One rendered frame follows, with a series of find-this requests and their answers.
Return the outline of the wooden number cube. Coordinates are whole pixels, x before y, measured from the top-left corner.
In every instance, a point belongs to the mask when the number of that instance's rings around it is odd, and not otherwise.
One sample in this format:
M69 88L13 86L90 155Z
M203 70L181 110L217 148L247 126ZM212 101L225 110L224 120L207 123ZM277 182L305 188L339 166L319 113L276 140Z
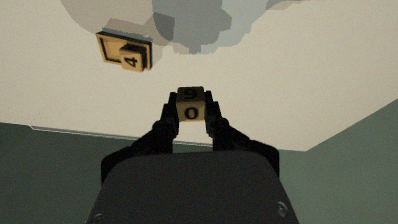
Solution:
M146 47L127 43L119 49L119 54L123 69L143 72L147 66Z
M179 122L205 121L206 100L203 86L179 87L176 108Z

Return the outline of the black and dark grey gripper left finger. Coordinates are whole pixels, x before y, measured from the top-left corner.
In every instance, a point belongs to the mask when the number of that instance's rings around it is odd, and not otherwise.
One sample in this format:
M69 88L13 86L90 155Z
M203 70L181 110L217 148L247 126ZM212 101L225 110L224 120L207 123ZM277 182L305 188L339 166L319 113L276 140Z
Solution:
M119 162L138 155L173 153L173 139L179 133L179 118L176 108L177 93L170 92L169 101L163 106L160 120L156 121L152 130L127 146L101 161L101 187L110 170ZM149 150L148 150L149 149Z

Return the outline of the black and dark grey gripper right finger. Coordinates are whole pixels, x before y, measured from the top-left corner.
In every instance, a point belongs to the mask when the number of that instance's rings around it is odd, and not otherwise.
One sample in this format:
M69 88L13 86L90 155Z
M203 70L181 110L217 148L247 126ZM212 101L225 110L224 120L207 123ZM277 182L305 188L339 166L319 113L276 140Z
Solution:
M229 121L222 117L218 101L213 101L211 91L204 93L206 133L212 138L213 151L246 150L259 153L267 158L279 177L279 151L268 144L250 140L248 136L231 127Z

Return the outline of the dark brown calendar tray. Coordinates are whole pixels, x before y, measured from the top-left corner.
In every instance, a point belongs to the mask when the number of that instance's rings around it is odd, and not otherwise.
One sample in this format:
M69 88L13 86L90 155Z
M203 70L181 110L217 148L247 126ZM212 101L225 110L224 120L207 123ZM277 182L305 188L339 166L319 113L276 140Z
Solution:
M117 35L108 32L98 32L96 34L100 52L103 58L103 62L111 63L116 65L122 65L119 49L125 44L133 44L137 46L146 47L147 49L147 66L145 70L150 71L152 68L152 42Z

